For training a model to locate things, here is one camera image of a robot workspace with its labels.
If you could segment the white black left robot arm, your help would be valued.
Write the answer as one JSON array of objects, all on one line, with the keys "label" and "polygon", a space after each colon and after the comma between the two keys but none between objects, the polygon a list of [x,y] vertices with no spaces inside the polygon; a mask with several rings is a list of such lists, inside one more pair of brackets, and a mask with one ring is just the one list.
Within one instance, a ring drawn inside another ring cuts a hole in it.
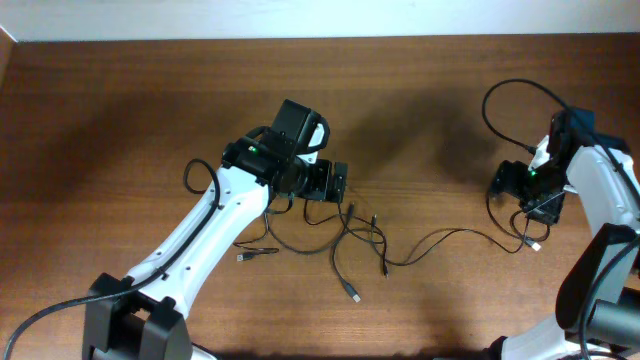
[{"label": "white black left robot arm", "polygon": [[320,159],[322,143],[242,137],[225,149],[201,199],[169,237],[123,279],[101,274],[89,289],[84,359],[211,359],[186,320],[204,282],[236,238],[282,193],[341,203],[348,166]]}]

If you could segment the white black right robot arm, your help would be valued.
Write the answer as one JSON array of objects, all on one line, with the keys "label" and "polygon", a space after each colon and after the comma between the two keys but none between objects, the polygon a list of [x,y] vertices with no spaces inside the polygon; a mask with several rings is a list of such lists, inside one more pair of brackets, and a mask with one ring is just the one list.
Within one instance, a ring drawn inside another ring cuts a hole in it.
[{"label": "white black right robot arm", "polygon": [[554,315],[525,333],[497,339],[494,359],[624,359],[639,351],[639,293],[626,287],[639,268],[639,206],[633,160],[601,146],[581,146],[564,171],[593,239],[562,283]]}]

